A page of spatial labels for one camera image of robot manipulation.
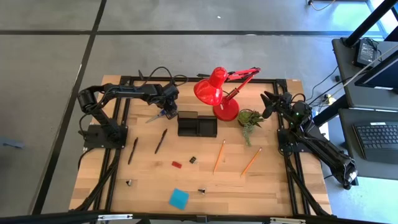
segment keyboard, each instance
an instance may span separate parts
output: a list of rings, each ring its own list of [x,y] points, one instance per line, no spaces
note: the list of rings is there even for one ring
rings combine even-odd
[[[398,164],[398,122],[354,124],[366,160]]]

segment desk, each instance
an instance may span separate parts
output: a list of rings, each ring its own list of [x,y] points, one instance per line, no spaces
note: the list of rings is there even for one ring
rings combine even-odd
[[[361,68],[352,64],[355,55],[355,48],[348,48],[343,45],[340,39],[333,39],[333,50],[335,51],[337,65],[341,79],[353,77]],[[378,49],[384,53],[398,42],[380,42]],[[323,110],[318,116],[314,117],[314,123],[319,127],[323,123],[337,115],[340,108],[366,108],[373,110],[392,110],[398,111],[398,94],[387,90],[378,90],[363,86],[356,86],[353,80],[344,87],[345,95],[336,100],[331,106]]]
[[[353,124],[357,122],[367,122],[369,120],[396,121],[398,113],[350,109],[341,109],[338,113],[347,144],[346,148],[349,156],[355,159],[358,175],[361,177],[398,180],[398,164],[367,161],[362,155],[353,130]]]
[[[105,83],[119,83],[120,76],[106,75]],[[199,115],[212,115],[212,107],[199,101],[194,93],[194,82],[188,82],[178,89],[176,101],[180,111],[197,111]],[[239,83],[225,83],[227,91]],[[287,88],[292,93],[302,93],[299,80],[287,80]],[[250,108],[263,111],[264,105],[259,96],[264,90],[273,92],[271,84],[248,83],[234,99],[241,109]],[[112,114],[114,100],[105,107],[105,113]],[[127,125],[129,126],[126,147],[121,152],[112,212],[163,213],[163,214],[207,214],[207,215],[292,215],[284,158],[278,151],[276,130],[278,119],[274,113],[255,128],[251,135],[252,147],[245,146],[242,127],[237,121],[218,121],[217,138],[196,138],[177,136],[177,118],[159,118],[151,123],[145,122],[157,114],[155,105],[148,106],[138,99],[131,100]],[[155,148],[163,130],[167,134],[157,154]],[[127,164],[135,138],[138,137],[136,151],[130,165]],[[213,175],[221,143],[226,140],[224,153],[218,170]],[[239,177],[254,153],[262,147],[254,164],[247,174]],[[315,200],[331,213],[320,161],[312,154],[300,153],[305,183]],[[104,149],[94,149],[82,160],[70,208],[79,206],[98,181]],[[192,156],[197,164],[189,163]],[[172,161],[182,164],[178,169],[171,166]],[[132,179],[129,187],[126,181]],[[168,201],[174,188],[190,194],[185,210],[179,210]],[[206,188],[202,195],[197,190]],[[100,208],[104,208],[107,186],[104,188]],[[296,188],[296,198],[302,211],[300,191]]]

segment black pen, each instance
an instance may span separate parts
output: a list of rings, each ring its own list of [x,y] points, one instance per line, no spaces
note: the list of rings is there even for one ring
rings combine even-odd
[[[166,128],[166,130],[164,130],[164,132],[163,132],[163,134],[162,134],[162,138],[160,139],[160,142],[159,142],[159,144],[158,144],[157,147],[156,147],[155,154],[157,154],[157,151],[159,150],[160,145],[162,144],[162,141],[163,141],[163,139],[164,139],[164,136],[166,135],[166,132],[167,132],[167,128]]]
[[[130,165],[130,162],[132,159],[132,154],[134,153],[134,150],[136,150],[137,142],[138,142],[138,137],[136,138],[136,140],[134,140],[134,145],[132,146],[132,151],[130,153],[129,162],[127,163],[128,165]]]

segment red desk lamp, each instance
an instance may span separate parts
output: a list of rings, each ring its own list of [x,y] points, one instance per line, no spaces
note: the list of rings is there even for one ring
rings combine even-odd
[[[254,67],[238,72],[227,72],[225,68],[217,67],[213,70],[209,79],[201,80],[193,87],[193,92],[200,101],[208,105],[213,105],[213,112],[218,119],[232,121],[239,113],[239,105],[233,99],[234,96],[260,71],[260,68]],[[242,85],[232,90],[226,96],[223,96],[223,89],[221,87],[223,83],[241,78],[246,78]]]

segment black container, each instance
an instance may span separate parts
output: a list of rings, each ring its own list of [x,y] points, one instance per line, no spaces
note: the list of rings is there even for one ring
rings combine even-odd
[[[178,112],[178,136],[217,137],[216,116],[198,116],[196,111]]]

